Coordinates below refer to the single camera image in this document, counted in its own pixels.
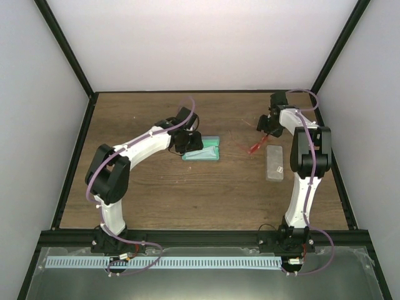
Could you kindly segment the green glasses case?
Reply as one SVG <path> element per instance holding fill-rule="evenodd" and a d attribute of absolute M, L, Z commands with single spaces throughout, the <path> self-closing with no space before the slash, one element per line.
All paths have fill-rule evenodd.
<path fill-rule="evenodd" d="M 203 136 L 203 148 L 197 151 L 187 152 L 182 156 L 183 161 L 218 161 L 219 160 L 219 136 Z"/>

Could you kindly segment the light blue cloth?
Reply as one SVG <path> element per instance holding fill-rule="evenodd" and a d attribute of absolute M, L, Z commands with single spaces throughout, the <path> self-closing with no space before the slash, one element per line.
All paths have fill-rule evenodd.
<path fill-rule="evenodd" d="M 182 159 L 185 161 L 217 161 L 219 149 L 216 146 L 205 147 L 202 150 L 185 153 Z"/>

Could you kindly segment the red sunglasses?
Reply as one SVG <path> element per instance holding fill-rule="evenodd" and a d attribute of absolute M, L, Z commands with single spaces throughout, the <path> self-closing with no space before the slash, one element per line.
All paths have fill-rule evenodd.
<path fill-rule="evenodd" d="M 233 132 L 231 129 L 228 130 L 228 133 L 229 133 L 229 137 L 231 138 L 231 141 L 240 150 L 244 151 L 249 156 L 252 156 L 255 152 L 257 152 L 263 146 L 263 144 L 265 144 L 267 142 L 267 140 L 269 139 L 269 134 L 260 132 L 260 134 L 261 134 L 260 140 L 255 142 L 252 146 L 246 146 L 243 143 L 238 142 L 237 139 L 234 138 Z"/>

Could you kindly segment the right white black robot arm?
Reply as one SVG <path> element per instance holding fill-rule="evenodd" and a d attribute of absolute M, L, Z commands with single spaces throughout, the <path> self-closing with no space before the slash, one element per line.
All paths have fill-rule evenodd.
<path fill-rule="evenodd" d="M 278 138 L 284 130 L 292 135 L 289 165 L 294 173 L 294 186 L 277 232 L 277 245 L 291 252 L 308 241 L 313 199 L 332 164 L 331 130 L 310 121 L 300 108 L 290 105 L 284 91 L 271 95 L 269 114 L 260 116 L 256 130 L 267 137 Z"/>

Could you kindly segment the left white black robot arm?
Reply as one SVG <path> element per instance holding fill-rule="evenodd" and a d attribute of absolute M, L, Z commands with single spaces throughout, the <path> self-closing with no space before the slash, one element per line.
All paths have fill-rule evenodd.
<path fill-rule="evenodd" d="M 154 124 L 147 132 L 117 146 L 100 145 L 85 177 L 86 197 L 101 210 L 100 228 L 107 234 L 106 246 L 119 253 L 128 245 L 123 233 L 122 199 L 128 190 L 130 172 L 159 151 L 174 149 L 183 156 L 203 148 L 198 131 L 199 116 L 182 107 L 174 117 Z"/>

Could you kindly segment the blue-grey glasses case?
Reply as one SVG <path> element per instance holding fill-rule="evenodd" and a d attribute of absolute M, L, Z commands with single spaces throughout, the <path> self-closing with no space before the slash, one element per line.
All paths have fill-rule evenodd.
<path fill-rule="evenodd" d="M 281 182 L 283 179 L 283 148 L 277 145 L 268 145 L 266 146 L 266 180 Z"/>

